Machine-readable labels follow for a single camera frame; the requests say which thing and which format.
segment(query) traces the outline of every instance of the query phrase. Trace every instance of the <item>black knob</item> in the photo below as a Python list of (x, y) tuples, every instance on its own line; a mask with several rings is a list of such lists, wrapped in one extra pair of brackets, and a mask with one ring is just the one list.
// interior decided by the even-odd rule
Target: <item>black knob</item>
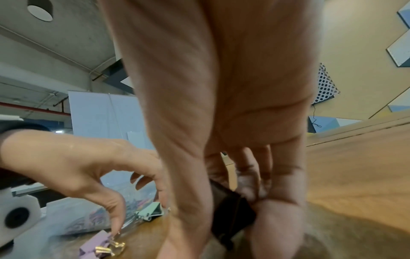
[(4, 220), (4, 224), (8, 228), (17, 228), (22, 226), (26, 221), (29, 219), (30, 211), (26, 208), (20, 207), (10, 211), (6, 219)]

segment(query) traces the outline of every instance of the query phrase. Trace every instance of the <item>red pipe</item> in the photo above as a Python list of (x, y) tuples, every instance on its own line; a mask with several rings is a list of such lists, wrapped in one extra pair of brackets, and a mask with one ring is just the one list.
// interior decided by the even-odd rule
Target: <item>red pipe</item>
[(65, 112), (60, 112), (60, 111), (50, 111), (50, 110), (39, 109), (39, 108), (34, 108), (34, 107), (27, 107), (27, 106), (22, 106), (22, 105), (15, 105), (15, 104), (6, 103), (6, 102), (0, 102), (0, 106), (27, 110), (27, 111), (38, 111), (38, 112), (44, 112), (44, 113), (50, 113), (50, 114), (56, 114), (56, 115), (71, 116), (70, 113), (65, 113)]

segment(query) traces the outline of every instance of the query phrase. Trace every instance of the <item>skin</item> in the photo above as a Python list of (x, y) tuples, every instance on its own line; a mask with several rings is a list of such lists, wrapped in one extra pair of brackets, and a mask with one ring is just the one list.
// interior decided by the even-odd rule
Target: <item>skin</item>
[(248, 234), (254, 257), (290, 259), (304, 228), (322, 1), (99, 3), (166, 171), (172, 218), (158, 258), (202, 252), (208, 177), (226, 183), (219, 152), (227, 151), (258, 214)]
[(135, 172), (140, 189), (154, 180), (159, 201), (167, 204), (162, 167), (155, 151), (125, 140), (83, 138), (45, 131), (8, 131), (0, 135), (0, 167), (25, 175), (65, 196), (84, 198), (107, 209), (112, 233), (125, 219), (121, 194), (104, 187), (100, 178), (112, 170)]

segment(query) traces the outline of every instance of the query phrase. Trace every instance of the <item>polka dot fabric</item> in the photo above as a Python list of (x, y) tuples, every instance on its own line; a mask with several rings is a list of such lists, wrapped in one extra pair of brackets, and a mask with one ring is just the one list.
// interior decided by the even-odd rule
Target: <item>polka dot fabric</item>
[(320, 63), (319, 73), (317, 76), (317, 84), (318, 84), (318, 91), (316, 99), (312, 102), (312, 104), (325, 101), (332, 96), (340, 93), (340, 91), (334, 85), (332, 79), (328, 72), (326, 71), (326, 67), (324, 64)]

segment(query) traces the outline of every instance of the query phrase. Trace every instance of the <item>sleeve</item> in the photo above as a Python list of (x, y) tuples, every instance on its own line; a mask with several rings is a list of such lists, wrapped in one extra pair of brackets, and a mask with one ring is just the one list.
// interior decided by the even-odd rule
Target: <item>sleeve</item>
[[(20, 120), (0, 120), (0, 134), (17, 129), (31, 129), (38, 131), (50, 131), (40, 124), (20, 121)], [(0, 190), (13, 188), (21, 185), (33, 184), (35, 181), (18, 173), (0, 168)]]

